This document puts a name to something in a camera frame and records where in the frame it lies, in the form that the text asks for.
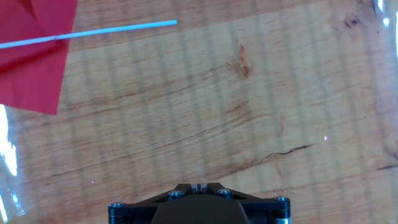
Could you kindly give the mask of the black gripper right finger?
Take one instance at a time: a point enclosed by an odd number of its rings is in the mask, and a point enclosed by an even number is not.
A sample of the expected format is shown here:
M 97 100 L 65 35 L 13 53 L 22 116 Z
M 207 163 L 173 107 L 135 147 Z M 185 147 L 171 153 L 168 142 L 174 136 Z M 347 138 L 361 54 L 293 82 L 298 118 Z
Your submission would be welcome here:
M 198 184 L 198 193 L 225 198 L 228 202 L 237 202 L 245 215 L 254 223 L 254 214 L 265 215 L 266 223 L 291 224 L 290 199 L 278 195 L 272 198 L 260 198 L 228 189 L 218 182 Z

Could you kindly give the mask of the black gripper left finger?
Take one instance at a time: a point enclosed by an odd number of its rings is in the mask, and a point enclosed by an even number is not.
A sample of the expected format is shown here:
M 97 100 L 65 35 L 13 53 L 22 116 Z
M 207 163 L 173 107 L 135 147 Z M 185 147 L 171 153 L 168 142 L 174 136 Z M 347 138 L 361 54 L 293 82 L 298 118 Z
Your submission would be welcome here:
M 109 224 L 150 224 L 166 202 L 199 193 L 199 184 L 178 184 L 174 189 L 137 203 L 113 202 L 108 206 Z

